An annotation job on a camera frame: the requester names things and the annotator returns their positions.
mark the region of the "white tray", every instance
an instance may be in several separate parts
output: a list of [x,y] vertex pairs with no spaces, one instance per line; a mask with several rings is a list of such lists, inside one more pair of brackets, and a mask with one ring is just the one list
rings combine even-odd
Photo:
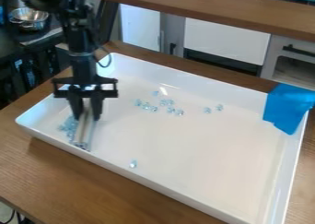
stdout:
[[[57,130],[71,113],[66,100],[51,95],[17,123],[37,138],[228,223],[284,222],[307,115],[288,136],[262,120],[265,93],[117,53],[112,58],[99,74],[119,79],[120,98],[105,100],[91,152],[70,145]],[[162,96],[153,96],[155,90]],[[185,114],[134,106],[135,99],[158,106],[164,98]],[[224,105],[222,112],[217,104]],[[204,107],[213,112],[205,114]],[[134,159],[138,166],[132,169]]]

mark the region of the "wooden shelf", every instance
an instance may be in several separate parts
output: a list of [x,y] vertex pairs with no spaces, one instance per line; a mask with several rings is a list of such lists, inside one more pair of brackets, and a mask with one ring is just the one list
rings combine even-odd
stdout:
[[107,0],[164,13],[315,41],[315,6],[279,0]]

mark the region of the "black cable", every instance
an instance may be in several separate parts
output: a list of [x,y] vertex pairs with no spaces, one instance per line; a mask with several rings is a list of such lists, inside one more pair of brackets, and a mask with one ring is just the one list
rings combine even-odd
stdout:
[[6,221],[6,222],[1,222],[0,221],[0,224],[8,224],[8,223],[10,223],[13,220],[13,217],[14,217],[15,214],[16,214],[16,211],[12,210],[11,218],[8,221]]
[[22,224],[22,217],[21,215],[17,212],[17,224]]
[[112,57],[111,57],[110,52],[109,52],[108,50],[106,50],[104,46],[99,46],[99,48],[100,48],[102,51],[104,51],[105,53],[107,53],[108,56],[110,57],[110,59],[109,59],[109,62],[108,62],[106,65],[103,65],[103,64],[100,63],[100,61],[99,61],[99,59],[96,57],[96,55],[94,55],[95,61],[96,61],[101,67],[103,67],[103,68],[109,67],[109,66],[111,65],[111,62],[112,62]]

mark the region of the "small stone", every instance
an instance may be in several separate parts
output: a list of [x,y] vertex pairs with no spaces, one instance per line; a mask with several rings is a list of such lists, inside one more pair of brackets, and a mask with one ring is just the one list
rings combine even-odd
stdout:
[[150,109],[150,104],[148,103],[148,102],[146,102],[145,104],[143,104],[142,105],[142,108],[144,109],[144,110],[149,110]]
[[160,100],[159,106],[167,106],[167,100]]
[[169,105],[169,106],[171,106],[171,105],[174,105],[174,100],[167,100],[167,104]]
[[223,107],[222,104],[218,104],[218,105],[216,106],[216,109],[221,112],[221,111],[223,111],[224,107]]
[[141,105],[142,105],[142,101],[141,100],[139,100],[139,99],[135,100],[134,106],[140,107]]
[[136,160],[132,160],[132,162],[129,164],[129,167],[131,169],[135,169],[138,166],[138,162]]
[[67,137],[72,137],[72,135],[73,135],[73,132],[72,132],[72,131],[69,131],[69,132],[66,134]]
[[153,91],[152,96],[154,96],[154,97],[158,96],[158,91]]
[[175,111],[175,114],[178,116],[183,116],[184,115],[184,111],[183,110],[177,110]]
[[204,108],[204,113],[210,114],[211,112],[212,112],[212,110],[209,107]]
[[174,113],[175,109],[173,107],[168,107],[168,113]]
[[150,111],[151,111],[151,112],[157,112],[157,111],[158,111],[158,107],[156,107],[156,106],[151,106]]
[[59,131],[62,131],[62,132],[63,132],[63,131],[66,131],[66,127],[61,124],[61,125],[58,126],[58,130],[59,130]]

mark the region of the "floor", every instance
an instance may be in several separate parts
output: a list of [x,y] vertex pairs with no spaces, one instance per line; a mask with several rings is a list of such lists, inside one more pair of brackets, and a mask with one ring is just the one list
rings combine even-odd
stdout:
[[[7,222],[12,214],[12,209],[0,202],[0,221]],[[18,224],[17,216],[13,218],[10,224]]]
[[315,65],[280,57],[274,71],[273,80],[315,90]]

